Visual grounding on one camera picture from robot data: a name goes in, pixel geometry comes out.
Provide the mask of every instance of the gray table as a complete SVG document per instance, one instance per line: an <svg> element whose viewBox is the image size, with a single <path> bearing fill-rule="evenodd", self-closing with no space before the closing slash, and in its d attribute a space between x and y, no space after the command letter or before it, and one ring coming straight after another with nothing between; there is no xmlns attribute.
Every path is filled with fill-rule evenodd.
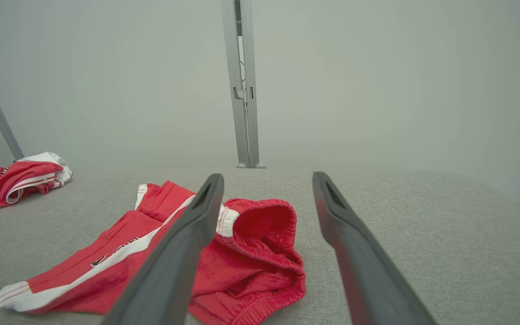
<svg viewBox="0 0 520 325"><path fill-rule="evenodd" d="M66 187L0 209L0 289L89 245L127 210L141 183L193 191L221 172L224 198L280 198L298 214L305 298L267 324L348 324L334 251L320 235L310 171L159 169L75 171ZM440 324L520 324L520 207L471 179L436 172L327 171ZM0 309L0 324L97 324L102 317ZM188 315L186 323L199 322Z"/></svg>

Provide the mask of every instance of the red fabric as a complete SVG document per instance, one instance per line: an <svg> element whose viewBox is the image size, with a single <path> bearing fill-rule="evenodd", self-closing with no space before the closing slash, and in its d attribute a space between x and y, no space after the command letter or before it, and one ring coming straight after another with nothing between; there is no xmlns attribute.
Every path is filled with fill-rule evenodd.
<svg viewBox="0 0 520 325"><path fill-rule="evenodd" d="M193 195L170 181L148 185L136 210L60 265L27 280L30 291L21 283L15 290L2 289L0 307L18 310L44 301L21 311L107 313ZM240 214L233 237L216 234L202 251L189 310L209 325L256 325L306 293L303 262L293 248L297 217L280 200L234 199L225 205ZM76 282L82 276L86 280ZM42 300L68 284L70 290Z"/></svg>
<svg viewBox="0 0 520 325"><path fill-rule="evenodd" d="M15 199L20 193L21 197L17 201L35 191L47 194L50 189L54 188L53 178L41 179L41 177L61 170L63 170L63 167L60 165L41 161L17 161L8 168L0 168L0 207L12 205L6 201L8 192L13 190L15 185L27 179L35 178L33 185L23 189L23 191L13 190L15 193L10 194L10 198L13 198L13 201L16 201Z"/></svg>

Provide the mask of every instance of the folded red garment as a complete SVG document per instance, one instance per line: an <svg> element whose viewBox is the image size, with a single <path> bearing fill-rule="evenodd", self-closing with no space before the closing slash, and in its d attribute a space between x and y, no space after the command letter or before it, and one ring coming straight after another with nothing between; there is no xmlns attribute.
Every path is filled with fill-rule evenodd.
<svg viewBox="0 0 520 325"><path fill-rule="evenodd" d="M107 313L193 198L171 181L140 185L136 210L60 265L2 288L0 307ZM296 222L285 201L227 201L200 255L189 311L210 325L255 325L300 300L306 275L293 248Z"/></svg>
<svg viewBox="0 0 520 325"><path fill-rule="evenodd" d="M60 156L46 152L25 157L8 168L0 167L0 207L12 205L29 194L63 186L72 175Z"/></svg>

